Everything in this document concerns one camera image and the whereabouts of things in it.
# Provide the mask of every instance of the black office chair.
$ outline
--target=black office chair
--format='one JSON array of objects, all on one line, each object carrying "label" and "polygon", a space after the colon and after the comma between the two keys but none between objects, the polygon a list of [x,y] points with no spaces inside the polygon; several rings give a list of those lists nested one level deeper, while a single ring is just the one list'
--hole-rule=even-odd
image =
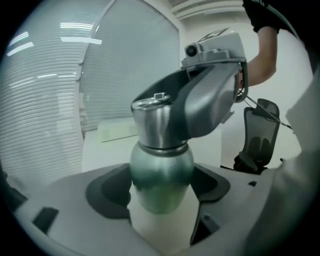
[{"label": "black office chair", "polygon": [[[269,100],[259,98],[259,105],[279,119],[278,106]],[[261,174],[270,162],[279,130],[279,123],[257,105],[244,109],[245,142],[243,150],[234,159],[235,171]]]}]

